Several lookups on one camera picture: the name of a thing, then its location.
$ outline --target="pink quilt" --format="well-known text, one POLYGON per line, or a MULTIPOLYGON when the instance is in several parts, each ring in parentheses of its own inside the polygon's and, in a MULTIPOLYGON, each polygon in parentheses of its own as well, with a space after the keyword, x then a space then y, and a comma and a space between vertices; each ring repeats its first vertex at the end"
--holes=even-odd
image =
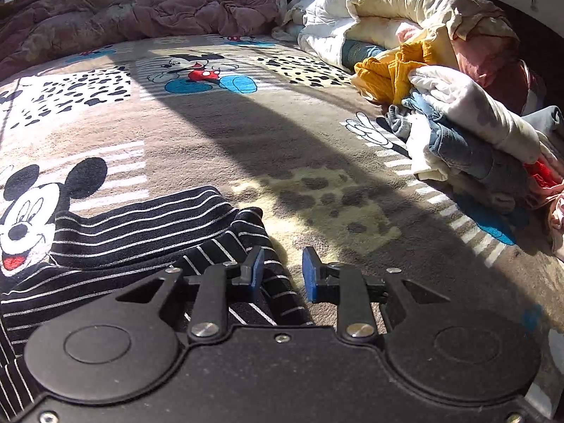
POLYGON ((171 35, 256 35, 276 0, 40 0, 0 30, 0 80, 107 44, 171 35))

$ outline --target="red cloth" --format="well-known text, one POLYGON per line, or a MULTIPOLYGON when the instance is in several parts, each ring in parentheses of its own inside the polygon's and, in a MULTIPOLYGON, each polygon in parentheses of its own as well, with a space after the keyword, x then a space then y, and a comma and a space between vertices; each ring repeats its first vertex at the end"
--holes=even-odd
POLYGON ((558 183, 552 178, 551 171, 548 167, 536 161, 534 164, 524 164, 525 170, 527 173, 532 176, 535 181, 537 181, 538 185, 542 188, 553 188, 557 186, 558 183))

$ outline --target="black striped garment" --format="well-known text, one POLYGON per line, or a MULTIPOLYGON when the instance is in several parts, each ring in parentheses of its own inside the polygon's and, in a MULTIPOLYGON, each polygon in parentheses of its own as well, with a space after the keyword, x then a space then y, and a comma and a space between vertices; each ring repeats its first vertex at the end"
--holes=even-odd
MULTIPOLYGON (((94 217, 59 213, 49 264, 2 294, 0 413, 14 418, 38 395, 22 359, 42 323, 169 265, 200 274, 213 263, 241 262, 253 246, 265 252, 263 298, 232 304, 229 321, 311 324, 272 248, 258 208, 238 210, 212 186, 135 203, 94 217)), ((190 309, 184 315, 190 319, 190 309)))

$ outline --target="silver screw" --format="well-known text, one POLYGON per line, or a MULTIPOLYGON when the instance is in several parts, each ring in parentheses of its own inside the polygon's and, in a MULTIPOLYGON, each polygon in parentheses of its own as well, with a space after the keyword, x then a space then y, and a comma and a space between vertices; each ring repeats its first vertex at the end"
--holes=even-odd
POLYGON ((286 343, 289 342, 292 338, 287 334, 279 334, 274 338, 275 341, 278 343, 286 343))
POLYGON ((43 412, 39 415, 39 423, 58 423, 59 417, 53 412, 43 412))
POLYGON ((512 413, 506 420, 507 423, 525 423, 525 419, 518 413, 512 413))
POLYGON ((366 323, 354 323, 347 326, 347 334, 351 337, 370 337, 374 334, 374 327, 366 323))
POLYGON ((196 337, 211 337, 219 332, 219 326, 215 323, 198 323, 192 326, 192 333, 196 337))

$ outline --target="yellow cloth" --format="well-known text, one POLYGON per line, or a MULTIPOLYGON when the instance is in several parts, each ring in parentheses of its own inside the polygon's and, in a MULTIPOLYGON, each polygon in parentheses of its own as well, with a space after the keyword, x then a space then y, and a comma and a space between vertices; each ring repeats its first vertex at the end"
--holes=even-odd
POLYGON ((390 61, 369 57, 358 62, 354 69, 374 100, 394 105, 400 105, 401 100, 410 94, 412 86, 407 75, 411 70, 439 63, 426 40, 401 44, 393 59, 387 60, 390 61))

